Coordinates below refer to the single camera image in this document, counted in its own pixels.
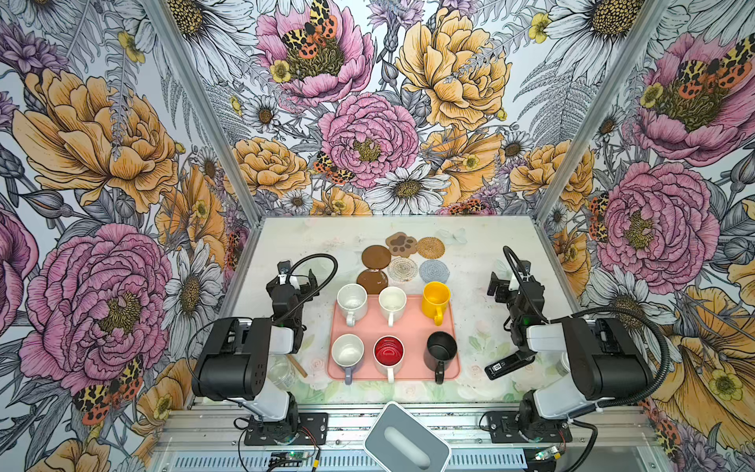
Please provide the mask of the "brown glossy round coaster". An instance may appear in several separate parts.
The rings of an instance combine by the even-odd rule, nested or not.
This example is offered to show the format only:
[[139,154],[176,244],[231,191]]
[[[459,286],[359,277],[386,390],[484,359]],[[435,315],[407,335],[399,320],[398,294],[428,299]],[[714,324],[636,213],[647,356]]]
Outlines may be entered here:
[[361,285],[369,295],[379,295],[383,289],[389,287],[389,278],[382,269],[365,269],[357,277],[357,283]]

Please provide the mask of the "grey blue round coaster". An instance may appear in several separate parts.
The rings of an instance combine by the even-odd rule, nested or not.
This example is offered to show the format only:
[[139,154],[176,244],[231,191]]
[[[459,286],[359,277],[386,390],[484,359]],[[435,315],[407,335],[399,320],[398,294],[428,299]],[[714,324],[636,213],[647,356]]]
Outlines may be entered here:
[[440,260],[427,260],[419,267],[419,275],[426,283],[447,283],[450,278],[450,269]]

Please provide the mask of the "dark brown round coaster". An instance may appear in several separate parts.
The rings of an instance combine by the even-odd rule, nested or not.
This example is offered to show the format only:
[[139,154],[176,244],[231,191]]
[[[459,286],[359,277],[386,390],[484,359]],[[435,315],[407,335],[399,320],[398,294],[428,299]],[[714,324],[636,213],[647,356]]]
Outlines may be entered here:
[[392,255],[387,247],[382,245],[372,245],[363,251],[361,259],[363,265],[367,269],[381,271],[389,266],[392,260]]

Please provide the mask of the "woven rattan round coaster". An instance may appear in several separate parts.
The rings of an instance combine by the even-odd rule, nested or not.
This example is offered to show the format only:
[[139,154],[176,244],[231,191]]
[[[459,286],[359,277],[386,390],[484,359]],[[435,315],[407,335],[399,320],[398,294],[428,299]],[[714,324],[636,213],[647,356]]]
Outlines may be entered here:
[[446,252],[444,242],[436,237],[424,237],[418,241],[418,253],[427,260],[440,259]]

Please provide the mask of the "white patterned round coaster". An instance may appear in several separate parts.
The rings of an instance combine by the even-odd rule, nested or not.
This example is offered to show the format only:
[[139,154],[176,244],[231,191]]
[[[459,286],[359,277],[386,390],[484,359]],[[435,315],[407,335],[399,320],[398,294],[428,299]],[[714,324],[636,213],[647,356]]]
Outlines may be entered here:
[[398,257],[389,264],[389,277],[398,282],[409,282],[418,273],[418,265],[409,258]]

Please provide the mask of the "paw shaped cork coaster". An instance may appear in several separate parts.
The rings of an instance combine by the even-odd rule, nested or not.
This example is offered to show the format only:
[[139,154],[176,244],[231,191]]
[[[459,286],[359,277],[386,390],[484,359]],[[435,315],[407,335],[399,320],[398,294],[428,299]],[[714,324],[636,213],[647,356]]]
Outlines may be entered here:
[[418,252],[418,240],[404,232],[396,232],[387,237],[385,245],[393,257],[409,258]]

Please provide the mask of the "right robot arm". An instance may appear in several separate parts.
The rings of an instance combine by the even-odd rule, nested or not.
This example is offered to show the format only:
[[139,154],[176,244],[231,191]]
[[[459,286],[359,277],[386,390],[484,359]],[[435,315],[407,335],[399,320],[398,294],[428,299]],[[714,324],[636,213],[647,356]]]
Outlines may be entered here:
[[566,373],[547,387],[524,393],[519,407],[501,419],[488,415],[494,439],[515,442],[553,441],[568,433],[568,421],[601,407],[603,401],[635,401],[654,385],[651,368],[617,317],[589,321],[573,314],[555,321],[542,315],[545,287],[530,275],[529,265],[491,273],[487,295],[505,304],[505,330],[515,352],[485,367],[495,381],[524,370],[542,353],[557,353]]

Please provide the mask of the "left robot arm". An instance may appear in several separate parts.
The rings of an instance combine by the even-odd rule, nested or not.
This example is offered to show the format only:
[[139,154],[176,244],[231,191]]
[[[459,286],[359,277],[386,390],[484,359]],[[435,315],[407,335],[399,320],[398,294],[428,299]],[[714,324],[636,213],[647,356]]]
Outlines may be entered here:
[[212,330],[192,373],[194,395],[229,401],[249,412],[248,437],[259,444],[291,444],[302,430],[296,399],[267,378],[273,356],[296,354],[306,326],[304,304],[320,292],[316,275],[296,275],[308,256],[277,265],[277,276],[265,290],[273,313],[261,318],[225,318]]

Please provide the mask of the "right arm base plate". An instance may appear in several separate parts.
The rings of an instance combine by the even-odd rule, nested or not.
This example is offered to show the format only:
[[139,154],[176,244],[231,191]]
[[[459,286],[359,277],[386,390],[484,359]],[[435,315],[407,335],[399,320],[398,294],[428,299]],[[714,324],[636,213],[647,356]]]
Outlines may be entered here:
[[568,424],[535,416],[521,419],[511,410],[489,411],[481,418],[480,426],[490,434],[494,444],[571,443]]

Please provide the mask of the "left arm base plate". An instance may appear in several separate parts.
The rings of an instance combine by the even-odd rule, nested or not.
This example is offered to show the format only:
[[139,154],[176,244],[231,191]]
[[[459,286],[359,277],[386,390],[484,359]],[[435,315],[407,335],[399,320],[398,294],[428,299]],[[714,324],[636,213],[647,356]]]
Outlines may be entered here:
[[252,423],[243,429],[244,446],[323,446],[328,435],[328,413],[298,413],[276,422]]

